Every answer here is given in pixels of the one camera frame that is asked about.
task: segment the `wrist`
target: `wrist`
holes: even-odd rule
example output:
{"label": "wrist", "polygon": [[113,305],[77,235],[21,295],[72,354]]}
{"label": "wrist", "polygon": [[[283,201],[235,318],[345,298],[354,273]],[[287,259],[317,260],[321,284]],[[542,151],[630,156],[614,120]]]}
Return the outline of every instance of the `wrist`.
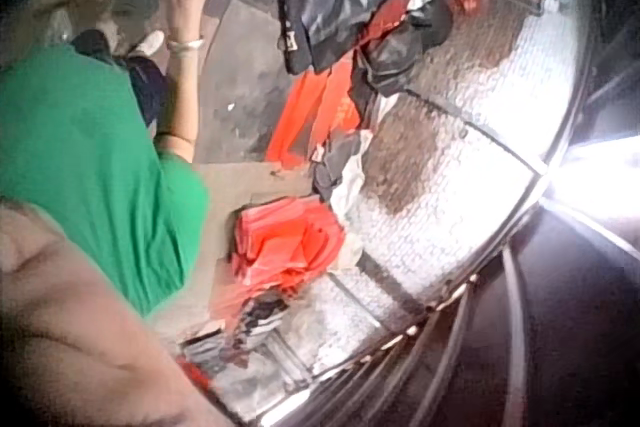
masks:
{"label": "wrist", "polygon": [[184,44],[200,38],[200,23],[197,27],[170,29],[168,40]]}

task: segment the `orange fabric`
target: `orange fabric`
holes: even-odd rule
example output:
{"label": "orange fabric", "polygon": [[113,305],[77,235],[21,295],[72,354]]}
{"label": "orange fabric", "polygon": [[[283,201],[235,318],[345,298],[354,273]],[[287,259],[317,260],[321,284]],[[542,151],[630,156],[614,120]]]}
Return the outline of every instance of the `orange fabric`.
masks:
{"label": "orange fabric", "polygon": [[[308,70],[295,81],[278,125],[267,148],[266,160],[280,162],[286,169],[303,164],[317,145],[329,134],[340,129],[350,132],[360,124],[360,116],[349,97],[353,51],[329,70],[315,74]],[[296,139],[311,126],[311,135],[304,155],[292,152]]]}
{"label": "orange fabric", "polygon": [[338,257],[344,231],[317,197],[286,198],[240,214],[231,267],[236,283],[212,309],[236,324],[242,304],[271,287],[289,295],[324,274]]}

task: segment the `bracelet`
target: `bracelet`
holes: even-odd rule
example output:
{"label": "bracelet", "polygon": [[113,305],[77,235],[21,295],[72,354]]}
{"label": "bracelet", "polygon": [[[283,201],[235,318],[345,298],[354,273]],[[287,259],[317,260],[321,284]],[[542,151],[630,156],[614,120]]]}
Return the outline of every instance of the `bracelet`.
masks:
{"label": "bracelet", "polygon": [[173,40],[167,40],[167,49],[174,54],[183,54],[194,50],[200,50],[200,47],[204,44],[204,39],[200,37],[198,40],[192,40],[191,42],[174,42]]}

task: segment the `bright light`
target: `bright light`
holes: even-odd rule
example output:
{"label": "bright light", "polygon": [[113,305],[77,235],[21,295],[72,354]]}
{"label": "bright light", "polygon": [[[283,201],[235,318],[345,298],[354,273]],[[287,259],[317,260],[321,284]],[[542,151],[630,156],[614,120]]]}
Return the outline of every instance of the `bright light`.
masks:
{"label": "bright light", "polygon": [[260,425],[262,427],[271,427],[277,424],[284,417],[296,410],[302,404],[304,404],[311,395],[311,389],[303,390],[297,394],[293,394],[291,397],[283,401],[280,405],[274,407],[271,411],[264,414]]}
{"label": "bright light", "polygon": [[394,345],[396,345],[398,342],[400,342],[402,340],[402,335],[399,335],[398,337],[396,337],[395,339],[387,342],[386,344],[384,344],[382,347],[380,347],[380,350],[387,350],[390,349],[391,347],[393,347]]}
{"label": "bright light", "polygon": [[342,371],[342,369],[343,369],[343,367],[338,367],[337,369],[330,370],[329,372],[324,374],[322,377],[320,377],[318,379],[318,382],[324,382],[325,380],[330,379],[331,377],[336,375],[338,372]]}
{"label": "bright light", "polygon": [[563,165],[553,178],[553,198],[597,219],[640,214],[640,169],[611,159]]}

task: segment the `clothing pile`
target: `clothing pile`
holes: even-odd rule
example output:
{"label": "clothing pile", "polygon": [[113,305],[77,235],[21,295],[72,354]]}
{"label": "clothing pile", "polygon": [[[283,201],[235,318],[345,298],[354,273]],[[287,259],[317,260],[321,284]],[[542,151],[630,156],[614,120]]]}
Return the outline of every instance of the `clothing pile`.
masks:
{"label": "clothing pile", "polygon": [[233,274],[249,292],[296,292],[335,260],[344,232],[317,197],[285,198],[244,210],[235,240]]}
{"label": "clothing pile", "polygon": [[[453,16],[444,0],[281,0],[281,4],[287,69],[301,75],[266,160],[293,168],[311,159],[316,192],[329,201],[331,191],[342,183],[349,158],[358,157],[357,167],[369,144],[347,147],[345,140],[359,142],[363,129],[375,130],[381,119],[379,107],[395,103],[389,99],[407,88],[425,52],[447,39]],[[354,188],[359,190],[362,184],[361,171],[349,172],[355,182],[348,183],[353,188],[342,199],[353,198]]]}
{"label": "clothing pile", "polygon": [[[447,38],[452,17],[442,0],[404,0],[403,8],[386,12],[390,28],[363,35],[387,1],[282,0],[289,72],[312,66],[320,73],[358,49],[371,86],[386,96],[399,92],[424,52]],[[396,77],[401,80],[390,82]]]}

